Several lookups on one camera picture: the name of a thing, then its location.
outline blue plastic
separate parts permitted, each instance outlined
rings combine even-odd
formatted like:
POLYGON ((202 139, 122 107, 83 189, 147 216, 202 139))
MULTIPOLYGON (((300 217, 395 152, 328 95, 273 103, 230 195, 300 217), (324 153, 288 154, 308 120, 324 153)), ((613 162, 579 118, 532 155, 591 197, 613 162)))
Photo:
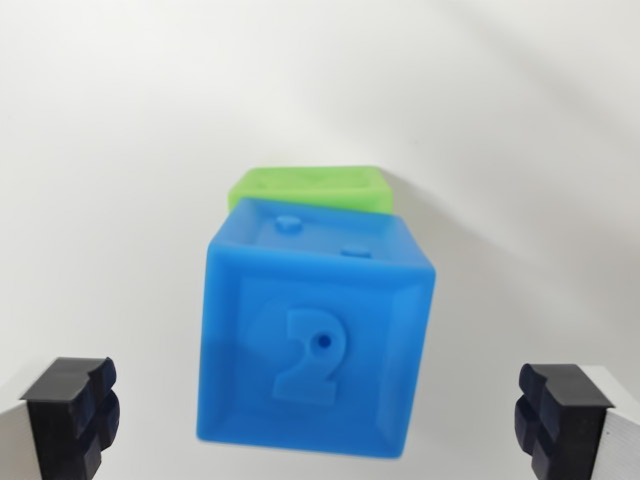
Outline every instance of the blue plastic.
POLYGON ((209 246, 198 436, 400 456, 434 279, 397 216, 241 200, 209 246))

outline green plastic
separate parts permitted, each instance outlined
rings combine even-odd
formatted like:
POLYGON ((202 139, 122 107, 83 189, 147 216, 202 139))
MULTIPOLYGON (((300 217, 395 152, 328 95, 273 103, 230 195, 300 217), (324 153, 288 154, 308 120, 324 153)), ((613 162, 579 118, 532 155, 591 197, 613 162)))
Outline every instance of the green plastic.
POLYGON ((392 213, 393 194, 375 167, 275 167, 249 170, 229 192, 229 210, 242 198, 392 213))

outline white surface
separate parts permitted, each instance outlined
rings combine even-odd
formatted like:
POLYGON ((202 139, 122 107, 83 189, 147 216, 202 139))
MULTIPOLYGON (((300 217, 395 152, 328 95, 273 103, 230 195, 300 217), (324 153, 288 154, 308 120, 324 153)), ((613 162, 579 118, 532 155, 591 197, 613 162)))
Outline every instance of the white surface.
POLYGON ((27 403, 0 411, 0 478, 41 480, 27 403))
POLYGON ((607 410, 591 480, 640 477, 640 403, 600 366, 580 366, 615 405, 607 410))
POLYGON ((110 355, 100 480, 531 480, 521 365, 640 378, 636 0, 0 0, 0 378, 110 355), (438 269, 405 455, 195 439, 205 249, 250 167, 374 164, 438 269))

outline number 2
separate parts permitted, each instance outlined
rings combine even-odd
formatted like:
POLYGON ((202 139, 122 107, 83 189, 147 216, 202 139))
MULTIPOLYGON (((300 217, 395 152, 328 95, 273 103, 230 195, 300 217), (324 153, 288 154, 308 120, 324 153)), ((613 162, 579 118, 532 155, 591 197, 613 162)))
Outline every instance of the number 2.
POLYGON ((302 342, 304 351, 297 365, 276 377, 273 397, 310 405, 333 405, 337 383, 328 378, 342 362, 347 347, 347 335, 340 320, 324 310, 292 309, 287 317, 287 335, 302 342))

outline plastic block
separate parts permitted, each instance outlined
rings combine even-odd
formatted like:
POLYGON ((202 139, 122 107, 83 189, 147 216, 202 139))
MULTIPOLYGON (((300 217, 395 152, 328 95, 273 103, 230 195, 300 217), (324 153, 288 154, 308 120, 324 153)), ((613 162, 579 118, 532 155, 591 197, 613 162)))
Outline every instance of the plastic block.
POLYGON ((278 167, 249 170, 229 192, 229 209, 241 198, 391 213, 393 195, 375 167, 278 167))
POLYGON ((577 365, 529 365, 515 412, 516 437, 539 480, 590 480, 613 404, 577 365))
POLYGON ((113 361, 58 358, 22 397, 42 480, 90 480, 120 419, 113 361))
POLYGON ((399 456, 434 278, 399 217, 240 201, 209 246, 198 436, 399 456))

